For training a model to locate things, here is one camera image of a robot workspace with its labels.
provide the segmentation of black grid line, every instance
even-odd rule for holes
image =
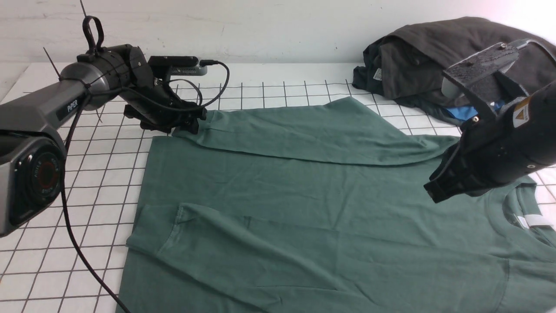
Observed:
[[[97,245],[91,245],[91,246],[86,246],[84,248],[102,248],[102,247],[110,247],[111,245],[109,244],[97,244]],[[114,247],[124,247],[124,244],[114,244]],[[56,250],[56,249],[69,249],[69,248],[73,248],[73,247],[50,247],[48,248],[48,250]],[[21,248],[21,249],[10,249],[10,250],[0,250],[0,252],[10,252],[10,251],[37,251],[37,250],[45,250],[46,248]]]
[[[307,96],[307,106],[311,105],[311,103],[309,102],[309,93],[307,92],[307,82],[303,81],[303,84],[305,85],[305,96]]]
[[[328,95],[328,101],[332,102],[332,98],[330,97],[330,89],[328,89],[328,82],[324,81],[324,85],[326,86],[326,94]]]
[[[262,86],[262,108],[265,109],[265,83],[261,82]]]
[[[286,103],[287,106],[287,92],[286,92],[286,82],[282,82],[284,84],[284,102]]]

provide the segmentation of wire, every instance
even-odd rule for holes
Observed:
[[[75,132],[75,128],[77,126],[77,122],[79,121],[79,117],[81,116],[81,112],[83,112],[83,108],[91,101],[91,98],[92,98],[91,94],[87,95],[87,97],[83,101],[83,104],[80,106],[80,108],[77,110],[77,112],[75,114],[73,122],[72,122],[71,126],[69,127],[70,130],[69,130],[68,135],[66,137],[66,143],[65,143],[66,151],[69,151],[69,149],[70,149],[71,139],[73,137],[73,133]],[[61,190],[60,193],[61,193],[61,196],[62,196],[62,212],[63,212],[63,215],[64,215],[64,220],[66,222],[66,229],[67,229],[68,235],[70,237],[69,240],[71,241],[71,243],[73,245],[73,248],[75,248],[75,251],[77,252],[77,255],[79,255],[79,258],[81,259],[81,261],[83,261],[83,264],[85,264],[85,267],[89,270],[89,272],[91,272],[91,274],[98,281],[98,283],[101,284],[102,288],[104,288],[106,290],[106,292],[108,292],[108,294],[110,294],[110,296],[112,296],[112,298],[114,300],[116,300],[116,303],[118,303],[118,305],[122,308],[122,310],[125,313],[131,313],[130,310],[118,298],[118,296],[116,296],[116,294],[106,285],[106,283],[104,281],[102,281],[102,279],[99,277],[99,275],[95,272],[93,267],[89,264],[89,262],[85,258],[85,255],[83,255],[83,252],[81,252],[81,248],[79,247],[79,244],[77,243],[77,241],[75,239],[75,236],[73,235],[73,231],[72,231],[71,225],[70,225],[70,220],[69,220],[70,215],[68,213],[68,204],[67,204],[67,197],[66,197],[65,180],[66,180],[66,169],[65,169],[65,166],[63,166],[62,167],[62,179],[60,180],[60,190]]]
[[[201,90],[199,89],[199,87],[197,87],[197,86],[195,86],[195,84],[193,84],[193,82],[191,82],[190,80],[187,80],[187,79],[173,79],[173,80],[169,80],[169,81],[166,82],[166,83],[167,83],[167,86],[169,86],[169,85],[168,85],[169,83],[175,82],[175,81],[184,81],[184,82],[189,83],[189,84],[193,87],[193,89],[195,89],[195,91],[197,91],[197,96],[199,97],[199,103],[198,103],[198,105],[202,105],[202,104],[203,104],[203,93],[201,92]]]
[[[201,60],[200,65],[203,65],[203,64],[205,64],[205,65],[220,64],[221,66],[223,66],[226,69],[226,81],[224,82],[224,85],[222,86],[222,89],[220,89],[220,92],[214,98],[212,98],[212,100],[210,100],[209,102],[204,104],[204,106],[207,106],[209,104],[214,103],[214,101],[218,100],[218,98],[220,98],[220,96],[222,96],[222,94],[224,93],[224,90],[226,90],[226,87],[228,87],[228,82],[230,81],[230,68],[228,68],[228,66],[225,65],[223,62],[214,61],[214,60]]]
[[[132,88],[129,88],[129,87],[122,87],[122,90],[124,90],[124,91],[129,91],[129,92],[135,94],[136,96],[138,96],[138,97],[140,97],[140,98],[142,98],[142,99],[144,99],[144,100],[150,102],[151,104],[160,107],[160,108],[163,109],[163,110],[168,110],[168,111],[172,111],[172,112],[186,113],[186,112],[193,112],[193,111],[197,111],[197,110],[199,110],[199,109],[203,109],[203,108],[205,108],[205,107],[207,107],[207,106],[213,104],[216,100],[218,100],[218,99],[220,98],[220,96],[222,96],[222,94],[224,93],[224,91],[226,90],[226,87],[228,86],[228,82],[230,81],[230,68],[229,68],[226,64],[224,64],[224,63],[222,63],[222,62],[220,62],[220,61],[202,60],[201,62],[202,62],[202,63],[204,62],[205,65],[215,65],[215,64],[219,64],[219,65],[223,66],[223,67],[226,69],[226,81],[224,81],[224,85],[222,86],[222,89],[220,89],[220,92],[219,92],[214,98],[212,98],[212,100],[210,100],[209,102],[207,102],[207,103],[205,103],[205,104],[202,104],[202,105],[199,105],[199,106],[196,106],[196,107],[188,107],[187,109],[176,108],[176,107],[170,107],[170,106],[167,106],[167,105],[164,105],[164,104],[160,104],[160,103],[158,103],[158,102],[156,102],[156,101],[150,99],[149,97],[147,97],[147,96],[141,94],[140,92],[136,91],[135,89],[132,89]],[[198,88],[197,88],[197,86],[195,86],[195,84],[191,83],[191,85],[195,88],[196,91],[198,90]],[[201,93],[201,91],[198,90],[197,92],[201,95],[200,98],[202,99],[202,93]]]

